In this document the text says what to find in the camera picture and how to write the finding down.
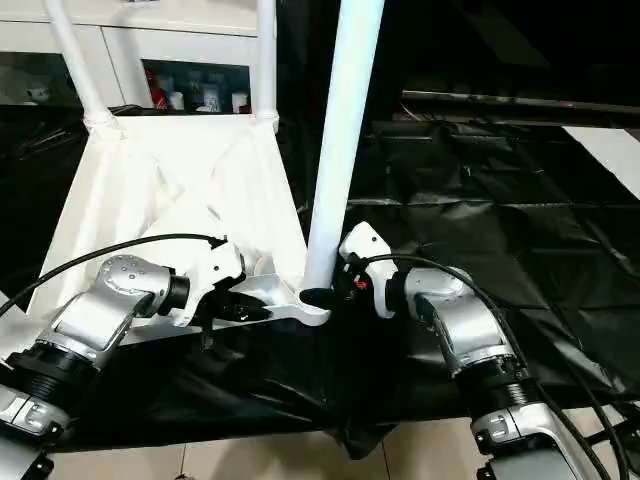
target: white pole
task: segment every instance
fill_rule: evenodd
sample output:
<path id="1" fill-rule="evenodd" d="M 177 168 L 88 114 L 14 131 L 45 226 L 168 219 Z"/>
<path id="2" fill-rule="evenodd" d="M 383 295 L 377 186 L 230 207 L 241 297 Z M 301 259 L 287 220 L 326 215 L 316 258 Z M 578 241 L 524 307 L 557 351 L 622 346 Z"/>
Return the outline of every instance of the white pole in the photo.
<path id="1" fill-rule="evenodd" d="M 113 116 L 100 100 L 98 89 L 89 74 L 89 68 L 73 34 L 73 25 L 64 10 L 62 0 L 46 0 L 45 4 L 51 18 L 51 26 L 62 48 L 64 61 L 82 102 L 85 124 L 91 127 L 111 122 Z"/>
<path id="2" fill-rule="evenodd" d="M 303 288 L 331 285 L 384 0 L 342 0 Z"/>
<path id="3" fill-rule="evenodd" d="M 258 0 L 258 95 L 255 106 L 258 118 L 273 119 L 277 129 L 276 110 L 276 0 Z"/>

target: black plastic sheet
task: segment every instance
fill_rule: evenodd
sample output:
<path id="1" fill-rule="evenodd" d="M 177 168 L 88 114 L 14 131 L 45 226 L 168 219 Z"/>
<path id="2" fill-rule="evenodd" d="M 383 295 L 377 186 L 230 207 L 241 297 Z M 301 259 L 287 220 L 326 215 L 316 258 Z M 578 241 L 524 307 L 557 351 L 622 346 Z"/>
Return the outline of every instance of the black plastic sheet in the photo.
<path id="1" fill-rule="evenodd" d="M 66 118 L 55 128 L 72 140 L 38 150 L 37 135 L 24 132 L 39 124 L 29 121 L 18 133 L 0 131 L 11 135 L 3 145 L 17 145 L 2 157 L 5 225 L 22 216 L 41 228 L 5 232 L 14 242 L 3 250 L 7 292 L 26 283 L 13 269 L 37 272 L 85 139 L 82 125 Z M 308 225 L 313 176 L 302 159 L 313 155 L 303 133 L 285 120 L 279 140 Z M 59 168 L 42 167 L 45 158 Z M 25 169 L 31 160 L 40 167 Z M 43 209 L 54 197 L 55 208 Z M 467 270 L 499 303 L 533 372 L 563 406 L 586 405 L 587 397 L 531 322 L 603 403 L 640 395 L 632 228 L 640 203 L 563 130 L 380 125 L 362 141 L 350 198 L 345 231 L 366 220 L 395 251 Z M 322 429 L 359 457 L 397 422 L 461 415 L 464 402 L 422 325 L 345 306 L 322 327 L 288 319 L 218 331 L 209 351 L 197 336 L 123 347 L 61 448 Z"/>

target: glass cabinet door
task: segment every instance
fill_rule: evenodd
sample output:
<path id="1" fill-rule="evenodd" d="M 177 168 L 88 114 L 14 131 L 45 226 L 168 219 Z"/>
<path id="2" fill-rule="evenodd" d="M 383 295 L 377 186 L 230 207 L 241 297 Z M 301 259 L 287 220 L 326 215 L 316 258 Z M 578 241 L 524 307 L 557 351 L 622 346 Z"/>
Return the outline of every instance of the glass cabinet door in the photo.
<path id="1" fill-rule="evenodd" d="M 142 60 L 153 106 L 187 113 L 251 113 L 249 67 Z"/>
<path id="2" fill-rule="evenodd" d="M 256 104 L 255 37 L 104 27 L 125 101 L 185 113 L 249 113 Z"/>
<path id="3" fill-rule="evenodd" d="M 80 106 L 62 55 L 0 52 L 0 104 Z"/>

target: black tarp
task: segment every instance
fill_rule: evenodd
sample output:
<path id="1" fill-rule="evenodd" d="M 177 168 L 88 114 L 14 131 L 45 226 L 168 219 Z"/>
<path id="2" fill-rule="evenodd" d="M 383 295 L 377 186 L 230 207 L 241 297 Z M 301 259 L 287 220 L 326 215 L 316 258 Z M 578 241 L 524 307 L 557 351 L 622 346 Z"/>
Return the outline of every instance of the black tarp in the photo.
<path id="1" fill-rule="evenodd" d="M 7 293 L 37 274 L 86 138 L 68 112 L 32 112 L 0 129 Z M 640 203 L 613 175 L 559 128 L 368 130 L 345 231 L 366 220 L 396 251 L 467 270 L 563 406 L 587 399 L 531 321 L 603 402 L 639 396 Z M 284 119 L 279 141 L 306 228 L 317 137 Z M 206 352 L 197 336 L 121 348 L 62 448 L 324 429 L 357 457 L 396 422 L 464 413 L 423 326 L 346 306 L 317 328 L 282 320 L 218 331 Z"/>

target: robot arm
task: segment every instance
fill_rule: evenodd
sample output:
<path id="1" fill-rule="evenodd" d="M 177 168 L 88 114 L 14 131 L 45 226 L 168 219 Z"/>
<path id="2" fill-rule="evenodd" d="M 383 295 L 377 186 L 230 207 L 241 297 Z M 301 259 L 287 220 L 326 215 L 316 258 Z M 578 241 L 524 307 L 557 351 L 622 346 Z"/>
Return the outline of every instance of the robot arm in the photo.
<path id="1" fill-rule="evenodd" d="M 356 226 L 340 247 L 347 262 L 354 256 L 389 253 L 367 223 Z M 478 448 L 491 456 L 478 470 L 479 479 L 600 478 L 577 441 L 539 399 L 494 313 L 464 282 L 436 269 L 398 272 L 390 260 L 369 263 L 365 273 L 379 316 L 408 311 L 437 335 L 447 368 L 467 402 Z"/>
<path id="2" fill-rule="evenodd" d="M 48 477 L 53 463 L 43 449 L 78 414 L 134 318 L 167 315 L 188 300 L 197 304 L 205 290 L 215 288 L 212 278 L 216 283 L 242 275 L 235 249 L 225 244 L 216 250 L 226 263 L 204 275 L 207 289 L 196 279 L 191 295 L 190 279 L 171 268 L 131 255 L 110 258 L 91 287 L 62 307 L 29 349 L 9 356 L 10 370 L 0 381 L 1 479 Z"/>

